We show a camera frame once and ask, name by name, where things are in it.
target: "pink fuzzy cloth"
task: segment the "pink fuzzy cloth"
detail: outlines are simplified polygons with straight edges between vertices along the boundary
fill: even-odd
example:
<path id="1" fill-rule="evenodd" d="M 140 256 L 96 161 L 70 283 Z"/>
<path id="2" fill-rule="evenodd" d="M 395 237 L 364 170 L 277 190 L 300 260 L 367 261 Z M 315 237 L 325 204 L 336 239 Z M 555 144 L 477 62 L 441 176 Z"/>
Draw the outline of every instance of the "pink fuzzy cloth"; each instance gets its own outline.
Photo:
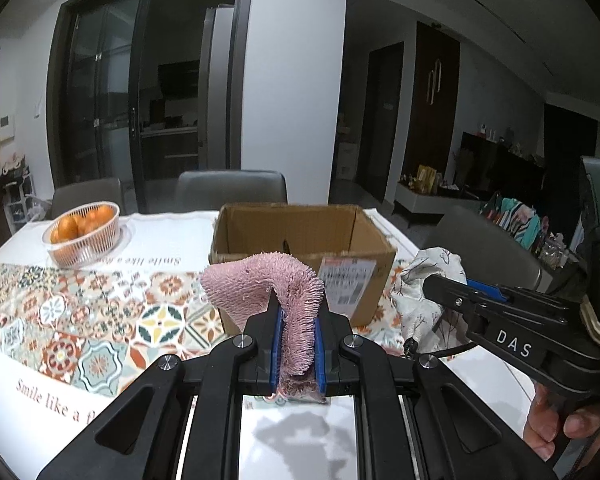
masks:
<path id="1" fill-rule="evenodd" d="M 313 375 L 314 320 L 324 293 L 316 273 L 288 254 L 263 253 L 209 266 L 201 282 L 213 306 L 223 309 L 240 330 L 249 316 L 267 309 L 273 288 L 285 321 L 279 389 L 285 395 L 302 393 L 312 382 L 306 375 Z"/>

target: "orange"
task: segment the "orange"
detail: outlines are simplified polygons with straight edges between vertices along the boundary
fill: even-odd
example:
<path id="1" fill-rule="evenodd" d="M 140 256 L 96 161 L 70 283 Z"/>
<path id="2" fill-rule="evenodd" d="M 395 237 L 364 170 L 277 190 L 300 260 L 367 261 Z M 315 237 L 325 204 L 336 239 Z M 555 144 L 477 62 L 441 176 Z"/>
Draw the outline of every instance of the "orange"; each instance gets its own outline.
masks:
<path id="1" fill-rule="evenodd" d="M 98 227 L 98 222 L 90 221 L 88 218 L 84 223 L 84 235 L 88 235 L 89 233 L 93 233 Z"/>
<path id="2" fill-rule="evenodd" d="M 67 247 L 60 247 L 59 249 L 54 251 L 54 257 L 61 261 L 71 261 L 75 257 L 75 248 L 71 245 Z"/>
<path id="3" fill-rule="evenodd" d="M 108 205 L 101 205 L 96 209 L 96 219 L 99 226 L 103 226 L 113 218 L 113 209 Z"/>
<path id="4" fill-rule="evenodd" d="M 96 213 L 97 209 L 92 209 L 87 213 L 87 222 L 97 222 L 98 215 Z"/>
<path id="5" fill-rule="evenodd" d="M 78 237 L 78 224 L 73 216 L 65 216 L 58 222 L 58 240 L 67 242 Z"/>
<path id="6" fill-rule="evenodd" d="M 78 225 L 78 236 L 84 236 L 84 225 L 87 223 L 87 219 L 80 215 L 74 215 L 74 218 Z"/>

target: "finger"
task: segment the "finger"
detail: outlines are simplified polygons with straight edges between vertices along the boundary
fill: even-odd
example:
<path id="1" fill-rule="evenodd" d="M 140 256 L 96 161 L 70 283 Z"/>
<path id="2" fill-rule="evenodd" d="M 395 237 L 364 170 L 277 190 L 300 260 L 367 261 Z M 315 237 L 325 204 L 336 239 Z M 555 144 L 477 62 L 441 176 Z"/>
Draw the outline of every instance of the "finger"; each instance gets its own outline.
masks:
<path id="1" fill-rule="evenodd" d="M 555 444 L 553 442 L 547 442 L 544 438 L 538 435 L 531 428 L 529 423 L 525 424 L 525 429 L 523 430 L 523 440 L 544 461 L 549 460 L 551 455 L 554 454 Z"/>
<path id="2" fill-rule="evenodd" d="M 532 430 L 544 438 L 546 442 L 551 442 L 558 434 L 560 416 L 549 407 L 546 398 L 542 394 L 539 397 L 539 400 L 534 399 L 531 404 L 526 420 Z"/>
<path id="3" fill-rule="evenodd" d="M 571 413 L 564 421 L 564 434 L 569 438 L 587 438 L 600 427 L 600 404 L 592 404 Z"/>
<path id="4" fill-rule="evenodd" d="M 549 389 L 544 384 L 536 383 L 536 396 L 532 402 L 532 406 L 545 406 L 547 405 L 547 399 L 549 396 Z"/>

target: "plastic basket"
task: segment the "plastic basket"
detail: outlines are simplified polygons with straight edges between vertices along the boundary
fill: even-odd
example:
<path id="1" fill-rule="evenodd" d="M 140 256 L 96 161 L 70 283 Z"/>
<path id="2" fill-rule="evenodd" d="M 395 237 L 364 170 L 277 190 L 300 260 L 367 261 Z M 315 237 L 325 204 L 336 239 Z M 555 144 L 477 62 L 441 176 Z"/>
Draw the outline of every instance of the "plastic basket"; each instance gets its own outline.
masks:
<path id="1" fill-rule="evenodd" d="M 58 227 L 62 218 L 69 215 L 86 216 L 89 211 L 97 209 L 101 205 L 108 205 L 114 211 L 113 218 L 106 224 L 75 240 L 59 244 L 51 243 L 51 232 Z M 114 202 L 93 202 L 75 207 L 54 220 L 42 235 L 42 243 L 51 256 L 51 259 L 61 269 L 72 269 L 92 264 L 98 258 L 109 253 L 116 243 L 118 243 L 118 239 L 120 238 L 119 216 L 120 208 Z"/>

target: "chair backrest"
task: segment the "chair backrest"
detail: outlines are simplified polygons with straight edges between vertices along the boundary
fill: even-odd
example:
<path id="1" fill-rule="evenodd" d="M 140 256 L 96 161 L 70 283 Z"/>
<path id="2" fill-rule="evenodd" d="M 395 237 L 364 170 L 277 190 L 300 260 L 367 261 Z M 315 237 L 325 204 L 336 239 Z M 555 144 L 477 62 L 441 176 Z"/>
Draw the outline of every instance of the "chair backrest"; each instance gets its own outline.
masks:
<path id="1" fill-rule="evenodd" d="M 455 206 L 429 235 L 424 249 L 443 247 L 462 258 L 467 278 L 488 285 L 536 290 L 540 263 L 504 229 L 486 218 Z"/>
<path id="2" fill-rule="evenodd" d="M 51 201 L 51 218 L 58 218 L 67 211 L 91 202 L 115 202 L 120 206 L 120 214 L 125 214 L 122 185 L 117 178 L 100 178 L 77 184 L 69 184 L 56 189 Z"/>
<path id="3" fill-rule="evenodd" d="M 285 177 L 277 171 L 185 171 L 176 185 L 177 212 L 219 210 L 235 202 L 286 203 Z"/>

